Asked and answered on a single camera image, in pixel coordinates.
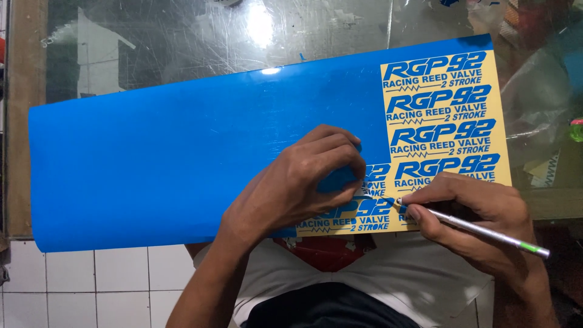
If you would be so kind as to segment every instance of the green object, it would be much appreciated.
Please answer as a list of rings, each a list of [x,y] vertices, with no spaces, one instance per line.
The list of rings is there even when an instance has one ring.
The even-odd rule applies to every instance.
[[[578,118],[571,122],[569,135],[574,141],[583,142],[583,118]]]
[[[540,247],[533,246],[533,245],[531,245],[529,243],[525,243],[525,242],[521,242],[520,243],[520,246],[522,246],[523,248],[526,248],[526,249],[530,250],[532,253],[535,253],[537,250],[540,249]]]

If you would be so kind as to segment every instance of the person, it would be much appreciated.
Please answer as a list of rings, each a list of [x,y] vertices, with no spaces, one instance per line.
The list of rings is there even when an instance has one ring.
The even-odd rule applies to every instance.
[[[558,328],[543,261],[441,224],[426,207],[465,211],[477,224],[535,243],[518,191],[441,172],[402,197],[420,232],[374,233],[377,248],[337,273],[322,273],[266,237],[347,204],[365,178],[360,140],[321,125],[280,155],[224,212],[209,245],[192,245],[196,271],[167,328],[437,327],[494,277],[494,327]],[[321,194],[331,171],[358,179]]]

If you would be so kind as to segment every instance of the blue vinyl sheet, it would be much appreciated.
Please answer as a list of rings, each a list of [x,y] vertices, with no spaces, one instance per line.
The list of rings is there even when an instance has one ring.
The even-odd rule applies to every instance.
[[[34,238],[42,252],[212,240],[248,181],[318,124],[391,161],[381,64],[491,49],[486,34],[32,107]]]

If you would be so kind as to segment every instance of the tile floor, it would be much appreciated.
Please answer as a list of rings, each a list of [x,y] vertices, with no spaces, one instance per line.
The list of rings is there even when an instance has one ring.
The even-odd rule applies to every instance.
[[[0,328],[163,328],[194,272],[182,245],[41,253],[12,242]],[[493,284],[448,328],[491,328]]]

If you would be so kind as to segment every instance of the hand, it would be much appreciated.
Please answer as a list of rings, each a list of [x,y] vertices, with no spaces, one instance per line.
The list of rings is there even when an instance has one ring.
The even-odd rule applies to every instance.
[[[366,172],[364,159],[354,146],[359,143],[341,128],[320,125],[313,129],[249,182],[223,214],[221,227],[252,246],[274,231],[347,204]],[[323,178],[346,165],[360,180],[340,191],[316,192]]]
[[[441,172],[429,185],[402,197],[402,201],[411,204],[407,215],[417,221],[421,235],[462,256],[474,268],[503,279],[515,292],[521,293],[532,274],[546,276],[540,258],[463,229],[450,228],[423,206],[415,205],[427,204],[469,221],[478,219],[474,222],[477,225],[536,244],[532,220],[518,190]]]

